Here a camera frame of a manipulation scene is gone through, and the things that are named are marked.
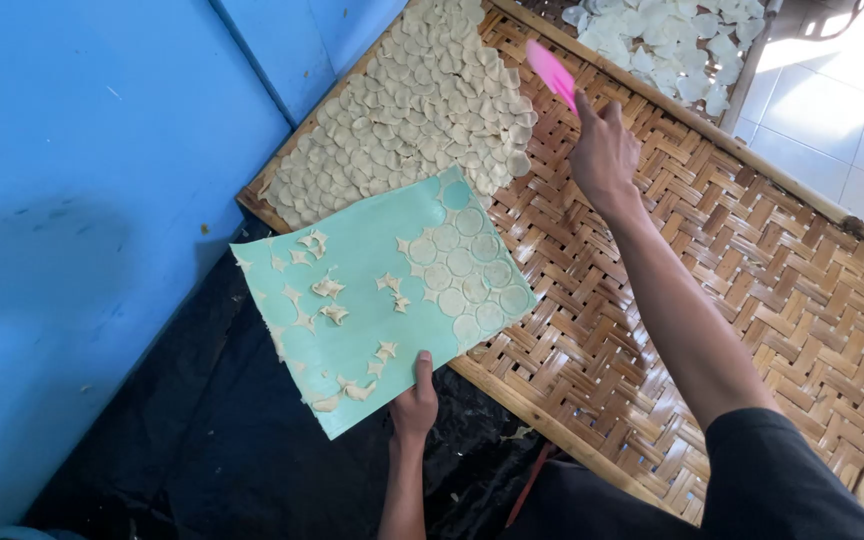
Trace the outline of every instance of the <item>person's left hand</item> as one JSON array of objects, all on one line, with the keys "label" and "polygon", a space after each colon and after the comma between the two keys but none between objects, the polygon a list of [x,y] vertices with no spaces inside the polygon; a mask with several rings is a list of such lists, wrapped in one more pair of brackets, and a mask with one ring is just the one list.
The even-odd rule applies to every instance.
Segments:
[{"label": "person's left hand", "polygon": [[432,354],[420,350],[415,357],[415,385],[389,403],[396,442],[408,448],[424,448],[426,436],[439,414],[439,398],[432,387]]}]

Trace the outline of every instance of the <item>black shirt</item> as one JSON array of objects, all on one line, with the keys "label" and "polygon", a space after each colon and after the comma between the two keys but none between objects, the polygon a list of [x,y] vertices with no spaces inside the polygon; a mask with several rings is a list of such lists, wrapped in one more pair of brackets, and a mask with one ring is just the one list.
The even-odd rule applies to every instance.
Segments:
[{"label": "black shirt", "polygon": [[578,463],[549,460],[500,538],[864,539],[864,508],[785,416],[728,412],[708,427],[705,447],[711,476],[701,528]]}]

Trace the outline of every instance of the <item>pink spatula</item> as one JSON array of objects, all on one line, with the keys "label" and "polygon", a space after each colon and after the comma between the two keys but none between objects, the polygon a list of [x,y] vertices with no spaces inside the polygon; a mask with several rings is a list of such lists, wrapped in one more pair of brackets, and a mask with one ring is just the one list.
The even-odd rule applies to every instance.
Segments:
[{"label": "pink spatula", "polygon": [[562,66],[559,59],[534,39],[529,39],[525,43],[525,58],[529,59],[532,69],[549,90],[560,95],[572,113],[575,113],[575,79]]}]

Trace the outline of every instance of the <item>mint green plastic sheet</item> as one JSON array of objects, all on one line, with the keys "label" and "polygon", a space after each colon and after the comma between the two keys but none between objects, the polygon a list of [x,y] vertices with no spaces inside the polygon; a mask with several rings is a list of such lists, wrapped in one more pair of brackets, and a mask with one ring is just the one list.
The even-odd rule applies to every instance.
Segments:
[{"label": "mint green plastic sheet", "polygon": [[[316,231],[327,236],[321,258],[298,241]],[[280,359],[329,439],[413,386],[418,351],[431,352],[438,368],[516,324],[536,305],[457,166],[355,202],[314,226],[231,249]],[[304,252],[309,264],[292,263],[290,250]],[[327,273],[344,286],[334,303],[348,314],[342,325],[318,314],[313,334],[293,324],[299,313],[282,290],[288,286],[301,294],[303,313],[318,313],[333,299],[311,287]],[[390,287],[378,289],[377,279],[386,273],[401,279],[399,293],[409,299],[405,313],[395,311]],[[397,345],[378,377],[367,371],[368,362],[382,362],[376,356],[380,341]],[[340,392],[338,376],[356,387],[376,385],[364,400],[342,394],[334,410],[316,410],[313,403]]]}]

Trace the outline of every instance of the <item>black plastic sheet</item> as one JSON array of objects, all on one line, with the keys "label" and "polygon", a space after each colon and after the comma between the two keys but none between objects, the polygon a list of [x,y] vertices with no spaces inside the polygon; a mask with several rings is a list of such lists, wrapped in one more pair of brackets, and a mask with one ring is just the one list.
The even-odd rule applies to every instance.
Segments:
[{"label": "black plastic sheet", "polygon": [[[258,221],[251,241],[267,236]],[[542,438],[449,367],[424,457],[430,538],[492,538]],[[330,442],[226,253],[23,524],[99,539],[375,538],[388,475],[385,407]]]}]

